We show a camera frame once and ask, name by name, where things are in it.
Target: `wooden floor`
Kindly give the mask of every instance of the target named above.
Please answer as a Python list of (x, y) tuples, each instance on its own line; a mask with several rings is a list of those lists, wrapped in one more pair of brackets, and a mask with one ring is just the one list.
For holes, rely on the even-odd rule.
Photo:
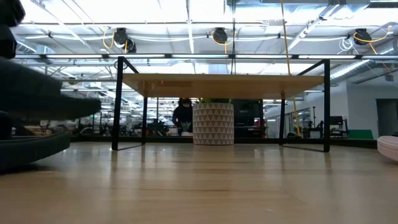
[(75, 143), (0, 175), (0, 223), (398, 223), (398, 163), (376, 150), (109, 148)]

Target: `white geometric planter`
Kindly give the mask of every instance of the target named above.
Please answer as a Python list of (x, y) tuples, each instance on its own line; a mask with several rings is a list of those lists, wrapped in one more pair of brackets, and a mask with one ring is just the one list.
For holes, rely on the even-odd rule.
[(234, 106), (230, 103), (193, 105), (193, 143), (214, 146), (234, 144)]

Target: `wooden table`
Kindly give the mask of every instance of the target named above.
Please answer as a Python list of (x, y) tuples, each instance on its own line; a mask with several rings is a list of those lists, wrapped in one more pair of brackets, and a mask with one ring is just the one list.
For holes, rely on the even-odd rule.
[(323, 77), (125, 73), (123, 82), (146, 97), (281, 99), (321, 85)]

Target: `person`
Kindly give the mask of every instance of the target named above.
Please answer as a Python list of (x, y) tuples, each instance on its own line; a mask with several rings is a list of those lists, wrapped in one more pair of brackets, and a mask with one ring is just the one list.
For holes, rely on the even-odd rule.
[(192, 132), (192, 101), (189, 98), (180, 98), (178, 101), (178, 107), (173, 113), (173, 124), (176, 125), (178, 129), (178, 135), (182, 134), (182, 123), (191, 123), (188, 132)]

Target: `table top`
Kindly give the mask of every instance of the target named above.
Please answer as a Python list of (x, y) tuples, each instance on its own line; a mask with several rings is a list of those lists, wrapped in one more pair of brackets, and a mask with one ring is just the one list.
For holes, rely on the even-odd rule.
[(323, 77), (125, 73), (123, 82), (146, 97), (281, 99), (321, 85)]

